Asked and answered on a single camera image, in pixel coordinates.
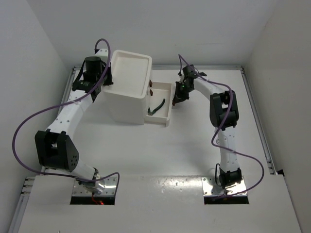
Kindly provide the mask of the white drawer cabinet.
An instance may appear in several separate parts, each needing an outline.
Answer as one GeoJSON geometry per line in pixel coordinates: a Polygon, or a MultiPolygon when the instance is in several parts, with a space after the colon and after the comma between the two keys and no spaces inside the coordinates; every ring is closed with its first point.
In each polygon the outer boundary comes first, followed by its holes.
{"type": "Polygon", "coordinates": [[[103,87],[106,104],[116,122],[143,125],[149,105],[152,58],[123,50],[111,59],[113,84],[103,87]]]}

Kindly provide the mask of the green handled cutters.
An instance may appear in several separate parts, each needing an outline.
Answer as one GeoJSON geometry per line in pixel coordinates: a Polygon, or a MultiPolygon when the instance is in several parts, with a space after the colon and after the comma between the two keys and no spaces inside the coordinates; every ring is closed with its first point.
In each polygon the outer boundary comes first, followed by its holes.
{"type": "Polygon", "coordinates": [[[147,111],[147,114],[149,115],[149,116],[153,116],[158,110],[160,110],[162,107],[163,107],[163,105],[165,104],[165,102],[166,102],[166,99],[163,99],[162,100],[162,102],[161,102],[161,104],[159,105],[159,106],[157,106],[154,110],[152,110],[151,111],[151,109],[150,109],[150,107],[148,108],[148,111],[147,111]]]}

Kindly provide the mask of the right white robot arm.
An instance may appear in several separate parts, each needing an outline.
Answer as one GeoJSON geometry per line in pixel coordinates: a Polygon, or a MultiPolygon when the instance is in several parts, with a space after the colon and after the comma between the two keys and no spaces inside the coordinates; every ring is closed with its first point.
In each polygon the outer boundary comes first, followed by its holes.
{"type": "Polygon", "coordinates": [[[208,81],[207,74],[198,73],[194,65],[187,65],[178,72],[172,104],[184,102],[190,98],[190,92],[196,90],[209,100],[209,118],[215,133],[212,145],[220,149],[221,162],[215,175],[218,186],[226,188],[242,180],[242,171],[237,161],[234,133],[239,119],[236,94],[232,89],[224,91],[220,83],[208,81]]]}

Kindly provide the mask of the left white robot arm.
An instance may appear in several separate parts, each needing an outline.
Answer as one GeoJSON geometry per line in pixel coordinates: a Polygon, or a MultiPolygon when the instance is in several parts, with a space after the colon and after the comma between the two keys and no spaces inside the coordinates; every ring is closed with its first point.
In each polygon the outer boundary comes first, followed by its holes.
{"type": "Polygon", "coordinates": [[[38,131],[35,144],[39,163],[45,168],[73,176],[78,184],[94,195],[104,192],[98,170],[84,163],[72,138],[88,107],[100,94],[103,85],[112,85],[108,50],[96,49],[86,57],[72,84],[69,104],[64,106],[45,131],[38,131]]]}

